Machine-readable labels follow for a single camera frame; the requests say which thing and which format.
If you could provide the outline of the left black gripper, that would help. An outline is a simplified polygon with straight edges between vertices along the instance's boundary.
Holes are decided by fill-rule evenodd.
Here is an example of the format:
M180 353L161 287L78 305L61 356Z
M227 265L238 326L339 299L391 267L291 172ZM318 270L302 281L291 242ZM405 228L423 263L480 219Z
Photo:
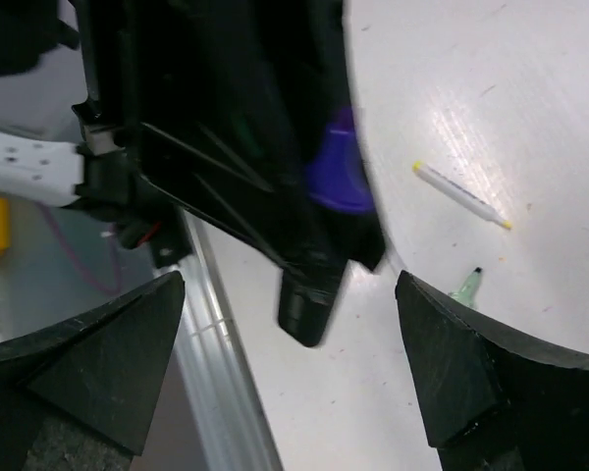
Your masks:
M282 272L277 321L319 345L348 264L386 252L375 209L306 187L325 128L350 107L341 1L78 1L87 85L75 109L90 206L144 222L177 205Z

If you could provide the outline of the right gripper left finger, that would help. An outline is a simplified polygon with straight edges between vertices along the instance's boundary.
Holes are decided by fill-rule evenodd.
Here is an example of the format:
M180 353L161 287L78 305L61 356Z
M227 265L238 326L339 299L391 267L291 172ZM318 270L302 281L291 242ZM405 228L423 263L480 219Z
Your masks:
M0 343L0 470L127 470L142 454L185 300L178 272Z

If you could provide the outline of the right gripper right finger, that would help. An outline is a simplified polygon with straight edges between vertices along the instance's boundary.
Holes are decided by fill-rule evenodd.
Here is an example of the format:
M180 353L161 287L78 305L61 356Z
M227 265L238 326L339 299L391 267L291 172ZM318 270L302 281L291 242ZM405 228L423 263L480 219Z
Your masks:
M537 339L401 272L402 341L445 470L589 470L589 354Z

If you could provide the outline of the purple marker cap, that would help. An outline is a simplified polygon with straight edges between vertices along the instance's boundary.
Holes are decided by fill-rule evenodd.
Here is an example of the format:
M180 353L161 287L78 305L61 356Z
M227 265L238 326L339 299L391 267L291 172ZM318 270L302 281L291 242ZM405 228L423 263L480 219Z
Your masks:
M374 211L350 107L340 109L325 128L320 150L305 167L305 178L308 195L321 206L347 214Z

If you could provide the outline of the white yellow-tip pen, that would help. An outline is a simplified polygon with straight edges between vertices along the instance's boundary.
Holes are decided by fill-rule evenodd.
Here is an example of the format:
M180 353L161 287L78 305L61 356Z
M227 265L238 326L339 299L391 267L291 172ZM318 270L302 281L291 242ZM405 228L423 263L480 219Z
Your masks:
M417 161L413 164L412 171L421 180L482 220L494 223L508 231L512 228L511 222L503 217L494 207L458 183L448 179L429 165Z

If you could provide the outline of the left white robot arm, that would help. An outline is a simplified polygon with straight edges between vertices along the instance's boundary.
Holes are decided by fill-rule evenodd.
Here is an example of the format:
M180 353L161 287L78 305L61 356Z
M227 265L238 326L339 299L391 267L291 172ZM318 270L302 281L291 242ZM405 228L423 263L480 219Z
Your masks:
M340 1L0 1L0 78L79 50L79 144L0 132L0 192L170 245L181 207L282 272L277 321L314 347L350 262L386 242L350 100Z

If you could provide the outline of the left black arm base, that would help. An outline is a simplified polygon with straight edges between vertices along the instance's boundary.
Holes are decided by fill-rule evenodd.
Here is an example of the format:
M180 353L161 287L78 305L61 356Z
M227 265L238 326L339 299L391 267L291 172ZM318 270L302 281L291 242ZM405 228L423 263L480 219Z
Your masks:
M156 269L176 265L193 254L187 229L178 212L151 223L142 220L116 223L113 233L125 249L146 247Z

